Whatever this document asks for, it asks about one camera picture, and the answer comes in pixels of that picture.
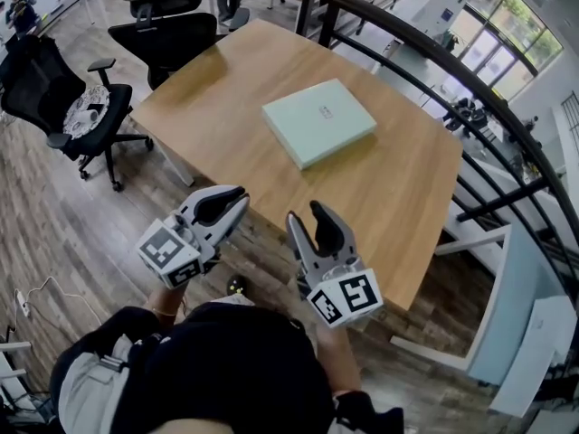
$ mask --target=black mesh chair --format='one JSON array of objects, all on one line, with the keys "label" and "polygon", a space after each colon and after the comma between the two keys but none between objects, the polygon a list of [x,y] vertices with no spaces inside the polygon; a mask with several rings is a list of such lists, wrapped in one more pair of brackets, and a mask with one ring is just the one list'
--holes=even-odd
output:
[{"label": "black mesh chair", "polygon": [[72,139],[71,135],[62,133],[66,113],[86,90],[86,85],[64,62],[53,39],[27,35],[8,53],[0,65],[0,80],[5,88],[1,104],[8,114],[41,129],[49,147],[60,149],[73,161],[85,156],[79,167],[83,180],[89,177],[85,167],[104,152],[113,189],[120,191],[122,185],[115,180],[113,171],[112,144],[144,140],[150,150],[153,141],[145,135],[117,135],[129,113],[132,88],[109,83],[106,70],[114,63],[114,59],[100,60],[89,67],[89,72],[99,73],[109,90],[109,109],[97,127],[83,137]]},{"label": "black mesh chair", "polygon": [[[109,34],[145,62],[152,90],[225,36],[217,34],[212,14],[184,14],[197,9],[202,0],[126,1],[137,21],[110,27]],[[247,8],[238,8],[229,32],[245,25],[249,17]]]}]

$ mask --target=black sleeve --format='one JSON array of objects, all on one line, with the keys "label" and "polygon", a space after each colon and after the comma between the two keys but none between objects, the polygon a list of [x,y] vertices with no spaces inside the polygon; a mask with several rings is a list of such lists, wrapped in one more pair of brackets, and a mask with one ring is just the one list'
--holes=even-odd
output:
[{"label": "black sleeve", "polygon": [[61,386],[64,377],[72,362],[83,352],[96,353],[99,356],[109,354],[117,340],[126,335],[133,343],[139,339],[148,337],[161,330],[157,317],[140,307],[124,307],[109,318],[102,326],[88,333],[64,351],[56,361],[52,369],[50,392],[54,405],[58,407],[58,399],[61,394]]},{"label": "black sleeve", "polygon": [[336,419],[328,434],[347,432],[347,429],[365,434],[404,433],[404,414],[400,408],[376,413],[370,396],[365,392],[349,392],[336,397],[336,400]]}]

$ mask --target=power outlet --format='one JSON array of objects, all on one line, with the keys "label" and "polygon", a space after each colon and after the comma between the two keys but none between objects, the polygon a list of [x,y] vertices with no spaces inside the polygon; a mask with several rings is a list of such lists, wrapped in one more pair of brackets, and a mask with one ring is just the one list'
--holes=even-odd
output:
[{"label": "power outlet", "polygon": [[26,304],[26,299],[24,298],[24,294],[22,294],[20,291],[18,291],[16,293],[16,299],[18,300],[18,304],[20,305],[20,308],[22,309],[24,316],[26,316],[26,317],[30,316],[30,308],[28,307],[28,304]]}]

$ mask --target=ceiling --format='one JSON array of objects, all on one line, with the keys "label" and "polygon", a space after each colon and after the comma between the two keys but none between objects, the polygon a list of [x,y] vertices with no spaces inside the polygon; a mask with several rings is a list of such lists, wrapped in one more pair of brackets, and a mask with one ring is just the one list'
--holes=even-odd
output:
[{"label": "ceiling", "polygon": [[579,56],[579,0],[524,0],[565,48]]}]

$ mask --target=white cloth on chair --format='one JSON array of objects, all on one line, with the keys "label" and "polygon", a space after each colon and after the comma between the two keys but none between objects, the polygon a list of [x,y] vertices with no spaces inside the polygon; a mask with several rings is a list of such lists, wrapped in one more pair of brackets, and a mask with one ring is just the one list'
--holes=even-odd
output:
[{"label": "white cloth on chair", "polygon": [[[89,119],[88,108],[92,104],[102,105],[102,109],[95,120]],[[108,110],[109,90],[102,85],[89,87],[72,103],[66,113],[62,132],[71,135],[73,140],[84,137],[97,127]]]}]

